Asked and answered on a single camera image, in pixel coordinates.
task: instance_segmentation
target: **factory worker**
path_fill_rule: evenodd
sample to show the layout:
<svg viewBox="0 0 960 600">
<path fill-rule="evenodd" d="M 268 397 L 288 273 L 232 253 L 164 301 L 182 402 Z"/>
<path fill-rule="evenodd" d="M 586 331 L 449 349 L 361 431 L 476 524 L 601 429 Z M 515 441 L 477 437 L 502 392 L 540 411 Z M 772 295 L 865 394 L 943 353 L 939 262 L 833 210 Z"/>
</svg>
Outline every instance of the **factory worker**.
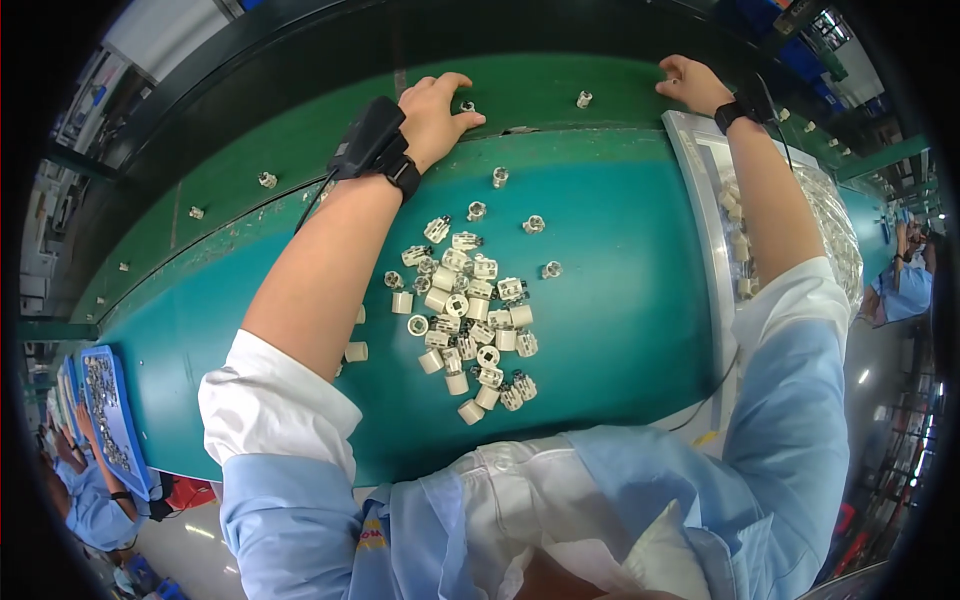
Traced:
<svg viewBox="0 0 960 600">
<path fill-rule="evenodd" d="M 692 111 L 712 115 L 733 101 L 699 62 L 672 56 L 660 66 L 657 91 Z M 454 92 L 470 85 L 444 73 L 400 97 L 407 154 L 421 173 L 485 122 L 477 112 L 450 115 Z M 361 415 L 330 382 L 401 193 L 379 175 L 339 182 L 277 259 L 226 364 L 200 388 L 204 444 L 224 469 L 224 536 L 248 597 L 745 600 L 806 591 L 827 556 L 847 473 L 850 307 L 767 132 L 741 117 L 727 137 L 764 289 L 734 326 L 749 364 L 723 460 L 656 428 L 601 426 L 481 446 L 432 475 L 379 487 L 362 506 L 351 495 L 348 443 Z M 549 401 L 549 391 L 540 396 Z"/>
</svg>

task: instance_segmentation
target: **black wire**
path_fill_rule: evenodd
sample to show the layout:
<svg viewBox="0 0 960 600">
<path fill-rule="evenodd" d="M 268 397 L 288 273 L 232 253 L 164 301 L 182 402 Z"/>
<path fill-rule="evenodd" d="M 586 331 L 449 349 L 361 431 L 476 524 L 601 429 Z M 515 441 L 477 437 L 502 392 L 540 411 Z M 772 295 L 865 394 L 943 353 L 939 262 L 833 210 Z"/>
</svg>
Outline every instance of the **black wire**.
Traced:
<svg viewBox="0 0 960 600">
<path fill-rule="evenodd" d="M 300 231 L 300 228 L 303 227 L 304 223 L 306 223 L 306 218 L 310 215 L 310 211 L 313 210 L 313 205 L 317 203 L 317 199 L 320 198 L 321 194 L 323 194 L 326 186 L 333 181 L 333 176 L 336 174 L 336 169 L 330 171 L 324 178 L 323 183 L 320 184 L 320 187 L 317 188 L 317 193 L 313 195 L 313 198 L 310 200 L 310 204 L 307 205 L 306 210 L 304 210 L 303 214 L 300 216 L 300 220 L 297 221 L 297 226 L 294 228 L 294 235 L 297 235 L 297 232 Z"/>
<path fill-rule="evenodd" d="M 698 413 L 700 413 L 700 409 L 704 407 L 704 404 L 707 403 L 707 400 L 711 399 L 714 394 L 720 391 L 720 386 L 722 386 L 723 382 L 726 381 L 727 377 L 730 376 L 730 373 L 733 371 L 733 365 L 735 364 L 736 364 L 736 351 L 733 353 L 733 360 L 730 361 L 730 366 L 727 367 L 727 372 L 724 373 L 724 376 L 722 379 L 720 379 L 720 383 L 717 384 L 717 387 L 713 388 L 713 391 L 710 392 L 706 398 L 701 400 L 700 406 L 697 406 L 697 410 L 693 411 L 693 414 L 690 415 L 689 419 L 685 420 L 683 423 L 677 425 L 676 427 L 673 427 L 672 429 L 667 429 L 667 431 L 677 431 L 678 429 L 682 429 L 690 425 L 690 422 L 697 416 Z"/>
</svg>

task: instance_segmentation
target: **blue shirt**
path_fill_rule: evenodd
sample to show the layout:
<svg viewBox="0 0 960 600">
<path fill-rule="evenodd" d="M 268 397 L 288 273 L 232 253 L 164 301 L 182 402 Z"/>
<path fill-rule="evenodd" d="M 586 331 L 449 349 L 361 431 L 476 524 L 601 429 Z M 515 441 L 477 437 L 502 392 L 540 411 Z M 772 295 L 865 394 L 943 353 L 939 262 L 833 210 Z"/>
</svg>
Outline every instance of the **blue shirt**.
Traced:
<svg viewBox="0 0 960 600">
<path fill-rule="evenodd" d="M 774 333 L 744 375 L 723 461 L 651 427 L 566 436 L 632 539 L 679 501 L 712 600 L 795 598 L 827 556 L 847 474 L 841 352 L 823 320 Z M 236 455 L 224 482 L 221 523 L 251 600 L 479 597 L 450 468 L 360 508 L 344 471 L 311 458 Z"/>
</svg>

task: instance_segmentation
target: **white sleeve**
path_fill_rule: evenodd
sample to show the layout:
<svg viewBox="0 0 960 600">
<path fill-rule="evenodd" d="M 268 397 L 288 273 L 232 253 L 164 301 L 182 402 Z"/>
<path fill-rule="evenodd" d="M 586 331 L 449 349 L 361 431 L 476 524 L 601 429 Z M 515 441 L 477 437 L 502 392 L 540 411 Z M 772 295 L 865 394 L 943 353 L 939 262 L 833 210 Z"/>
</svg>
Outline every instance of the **white sleeve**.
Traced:
<svg viewBox="0 0 960 600">
<path fill-rule="evenodd" d="M 744 350 L 744 363 L 775 333 L 804 319 L 819 319 L 830 324 L 840 343 L 843 360 L 850 302 L 833 278 L 825 256 L 810 258 L 780 275 L 737 312 L 732 332 Z"/>
<path fill-rule="evenodd" d="M 199 391 L 204 448 L 221 466 L 237 454 L 304 456 L 356 475 L 347 438 L 360 410 L 304 365 L 240 329 L 226 364 Z"/>
</svg>

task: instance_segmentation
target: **factory floor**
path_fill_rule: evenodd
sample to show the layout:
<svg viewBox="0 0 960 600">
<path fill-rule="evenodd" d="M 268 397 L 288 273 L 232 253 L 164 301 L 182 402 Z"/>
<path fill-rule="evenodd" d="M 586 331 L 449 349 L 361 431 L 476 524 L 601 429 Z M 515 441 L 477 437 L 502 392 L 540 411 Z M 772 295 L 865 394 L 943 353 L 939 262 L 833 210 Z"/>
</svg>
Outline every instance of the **factory floor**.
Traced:
<svg viewBox="0 0 960 600">
<path fill-rule="evenodd" d="M 909 365 L 908 330 L 907 322 L 872 329 L 862 321 L 850 329 L 844 364 L 851 448 L 848 485 L 867 443 L 875 409 L 899 394 L 902 373 Z M 687 413 L 681 411 L 675 417 L 683 422 Z M 708 432 L 708 420 L 699 417 L 682 430 L 684 439 L 693 441 Z M 719 456 L 722 447 L 723 434 L 700 449 Z M 167 522 L 147 521 L 134 549 L 158 574 L 180 583 L 191 600 L 242 599 L 239 567 L 223 541 L 219 519 L 220 505 L 207 504 Z"/>
</svg>

